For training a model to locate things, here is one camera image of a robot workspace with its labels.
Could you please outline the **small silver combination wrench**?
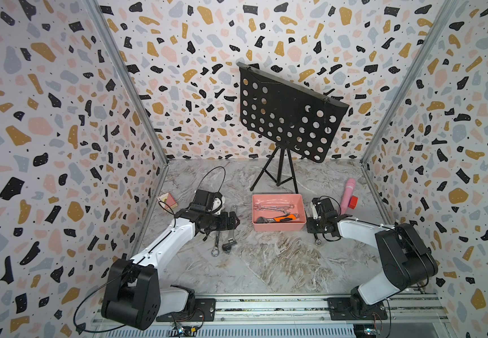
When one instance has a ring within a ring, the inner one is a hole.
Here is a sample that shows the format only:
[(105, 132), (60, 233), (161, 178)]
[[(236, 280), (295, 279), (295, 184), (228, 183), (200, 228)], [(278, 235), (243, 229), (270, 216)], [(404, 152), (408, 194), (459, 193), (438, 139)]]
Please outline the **small silver combination wrench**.
[(314, 234), (314, 243), (317, 246), (321, 246), (322, 245), (322, 241), (319, 239), (317, 233)]

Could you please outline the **large silver adjustable wrench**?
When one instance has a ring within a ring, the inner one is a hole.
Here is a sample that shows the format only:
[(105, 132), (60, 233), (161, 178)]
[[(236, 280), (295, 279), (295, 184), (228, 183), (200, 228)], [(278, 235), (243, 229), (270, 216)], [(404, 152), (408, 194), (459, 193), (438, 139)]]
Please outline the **large silver adjustable wrench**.
[(230, 253), (234, 246), (237, 245), (237, 241), (235, 239), (235, 231), (230, 230), (228, 231), (228, 242), (222, 245), (222, 250), (225, 253)]

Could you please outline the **silver ring end combination wrench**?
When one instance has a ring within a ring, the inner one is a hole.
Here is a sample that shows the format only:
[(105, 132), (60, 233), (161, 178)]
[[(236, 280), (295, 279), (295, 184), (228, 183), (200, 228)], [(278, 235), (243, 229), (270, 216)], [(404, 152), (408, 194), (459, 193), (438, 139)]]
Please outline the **silver ring end combination wrench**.
[(220, 237), (221, 237), (221, 232), (220, 231), (217, 231), (216, 235), (215, 235), (215, 240), (214, 240), (214, 247), (211, 251), (211, 255), (213, 257), (217, 257), (220, 253), (220, 250), (219, 250), (219, 242), (220, 242)]

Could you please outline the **pink plastic storage box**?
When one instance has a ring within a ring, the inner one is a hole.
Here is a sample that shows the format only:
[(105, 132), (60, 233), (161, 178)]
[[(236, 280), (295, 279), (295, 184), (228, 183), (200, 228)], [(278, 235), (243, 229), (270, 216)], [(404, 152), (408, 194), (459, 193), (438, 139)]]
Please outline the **pink plastic storage box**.
[[(294, 204), (295, 208), (290, 214), (298, 214), (299, 219), (287, 223), (258, 224), (259, 217), (275, 218), (287, 214), (273, 211), (255, 211), (255, 204)], [(301, 231), (307, 222), (304, 201), (301, 194), (254, 194), (252, 196), (252, 224), (257, 232), (293, 232)]]

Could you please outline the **large silver combination wrench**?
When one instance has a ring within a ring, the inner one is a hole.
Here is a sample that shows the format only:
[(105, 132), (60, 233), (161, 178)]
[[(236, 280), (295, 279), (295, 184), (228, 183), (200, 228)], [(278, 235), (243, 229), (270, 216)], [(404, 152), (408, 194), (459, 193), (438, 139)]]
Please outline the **large silver combination wrench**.
[(294, 204), (255, 204), (255, 211), (273, 211), (282, 214), (290, 214), (295, 208)]

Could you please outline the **orange handled adjustable wrench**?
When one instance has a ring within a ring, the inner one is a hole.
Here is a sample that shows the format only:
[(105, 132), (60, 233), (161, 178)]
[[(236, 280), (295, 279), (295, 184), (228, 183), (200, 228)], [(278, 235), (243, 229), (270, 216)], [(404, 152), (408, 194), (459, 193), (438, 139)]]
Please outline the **orange handled adjustable wrench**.
[(299, 219), (298, 214), (288, 214), (288, 215), (283, 215), (275, 218), (259, 217), (255, 222), (258, 224), (287, 223), (287, 222), (297, 221), (298, 219)]

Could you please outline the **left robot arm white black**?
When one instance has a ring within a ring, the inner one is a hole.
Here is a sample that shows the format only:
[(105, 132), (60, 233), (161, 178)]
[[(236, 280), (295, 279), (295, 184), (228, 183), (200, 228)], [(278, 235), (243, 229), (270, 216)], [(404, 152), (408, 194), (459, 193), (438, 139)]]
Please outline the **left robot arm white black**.
[(101, 316), (125, 327), (146, 330), (161, 316), (179, 313), (195, 315), (195, 292), (188, 287), (160, 287), (160, 274), (180, 249), (197, 233), (234, 230), (240, 225), (235, 211), (208, 214), (179, 211), (173, 223), (149, 246), (131, 259), (118, 259), (109, 269), (107, 281), (85, 300), (104, 290)]

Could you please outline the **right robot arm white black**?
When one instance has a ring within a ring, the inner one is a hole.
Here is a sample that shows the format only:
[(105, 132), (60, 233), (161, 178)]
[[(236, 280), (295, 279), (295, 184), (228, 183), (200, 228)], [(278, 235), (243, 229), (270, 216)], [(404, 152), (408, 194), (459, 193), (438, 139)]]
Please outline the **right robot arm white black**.
[(350, 215), (307, 218), (312, 234), (331, 234), (339, 239), (353, 239), (379, 252), (381, 271), (371, 280), (354, 287), (347, 311), (355, 318), (366, 318), (387, 298), (438, 273), (431, 249), (426, 247), (413, 225), (382, 225)]

